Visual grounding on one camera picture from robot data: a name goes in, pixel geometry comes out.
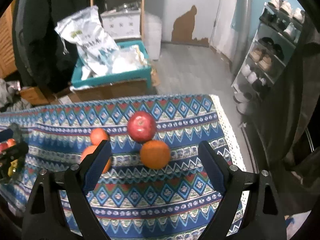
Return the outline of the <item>patterned blue tablecloth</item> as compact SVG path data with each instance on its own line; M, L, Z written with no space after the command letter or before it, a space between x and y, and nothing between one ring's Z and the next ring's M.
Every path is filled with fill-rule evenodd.
M145 167L140 144L127 133L137 111L157 123L155 139L171 158L164 168ZM1 196L24 212L39 171L63 171L79 163L95 128L110 136L112 166L87 194L112 239L197 239L213 217L221 193L210 182L198 156L209 142L229 164L245 169L239 145L220 99L215 95L155 95L48 105L1 114L1 129L16 123L29 145L21 172L1 185Z

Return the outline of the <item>white shoe rack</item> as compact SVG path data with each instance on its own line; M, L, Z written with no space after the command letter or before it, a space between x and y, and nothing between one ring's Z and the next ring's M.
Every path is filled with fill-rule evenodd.
M236 110L251 115L286 68L297 46L305 12L287 0L264 4L259 25L232 83Z

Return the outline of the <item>brown cardboard piece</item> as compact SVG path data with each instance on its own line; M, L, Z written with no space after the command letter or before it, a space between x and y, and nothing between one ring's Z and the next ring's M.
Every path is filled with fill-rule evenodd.
M71 90L71 87L55 94L51 105L64 105L67 103L85 102L93 100L107 100L128 96L141 96L149 92L146 80L134 79L109 83L81 90Z

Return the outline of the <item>small tangerine upper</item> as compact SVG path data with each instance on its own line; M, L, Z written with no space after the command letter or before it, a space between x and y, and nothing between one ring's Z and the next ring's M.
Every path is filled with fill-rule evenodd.
M99 145L103 140L110 139L109 135L102 128L93 129L89 137L92 145Z

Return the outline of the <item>red apple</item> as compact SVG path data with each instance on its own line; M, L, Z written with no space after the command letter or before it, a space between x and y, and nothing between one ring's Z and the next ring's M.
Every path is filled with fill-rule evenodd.
M129 118L127 133L135 142L150 141L156 133L156 121L151 114L137 111Z

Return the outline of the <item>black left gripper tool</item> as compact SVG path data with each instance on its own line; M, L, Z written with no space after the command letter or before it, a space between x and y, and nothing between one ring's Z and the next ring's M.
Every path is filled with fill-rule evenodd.
M1 184L7 184L18 176L29 151L22 130L16 123L1 131Z

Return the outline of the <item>white printed rice bag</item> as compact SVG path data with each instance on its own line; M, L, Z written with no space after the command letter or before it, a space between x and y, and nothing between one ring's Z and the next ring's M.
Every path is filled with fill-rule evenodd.
M80 60L95 74L105 76L111 72L112 57L119 47L103 28L96 5L59 21L55 31L61 41L76 45Z

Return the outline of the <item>teal cardboard box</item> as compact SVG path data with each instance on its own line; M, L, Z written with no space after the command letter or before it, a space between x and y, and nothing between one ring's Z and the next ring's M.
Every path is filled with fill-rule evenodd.
M120 42L117 42L117 45L120 48L129 48L130 46L137 45L139 46L139 49L143 53L145 59L146 60L149 59L148 53L146 51L146 48L142 40L120 41ZM79 88L82 86L98 86L98 85L104 85L107 83L115 83L115 82L127 81L127 80L133 80L133 79L146 79L147 88L151 89L152 87L151 66L149 64L146 64L145 67L138 70L128 71L128 72L119 73L119 74L107 74L105 76L90 77L86 80L81 80L83 65L84 65L83 62L80 59L78 59L73 71L72 78L71 78L71 84L75 88Z

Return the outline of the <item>white patterned storage box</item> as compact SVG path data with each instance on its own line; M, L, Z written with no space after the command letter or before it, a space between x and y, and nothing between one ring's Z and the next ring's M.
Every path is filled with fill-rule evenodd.
M140 38L140 10L103 12L103 28L114 39Z

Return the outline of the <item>white cylindrical bin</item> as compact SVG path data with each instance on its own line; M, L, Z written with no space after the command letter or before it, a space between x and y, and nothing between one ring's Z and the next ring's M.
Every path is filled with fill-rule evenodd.
M146 12L144 20L144 31L144 44L149 58L153 61L157 61L161 52L161 19L156 15Z

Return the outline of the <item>glossy large orange left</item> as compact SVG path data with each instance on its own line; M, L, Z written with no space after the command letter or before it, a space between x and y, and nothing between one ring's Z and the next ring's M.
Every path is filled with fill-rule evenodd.
M98 147L97 145L91 145L85 148L85 150L82 152L80 161L83 161L87 155L92 154L97 149L97 147ZM111 168L111 165L112 165L112 158L109 158L102 173L106 173Z

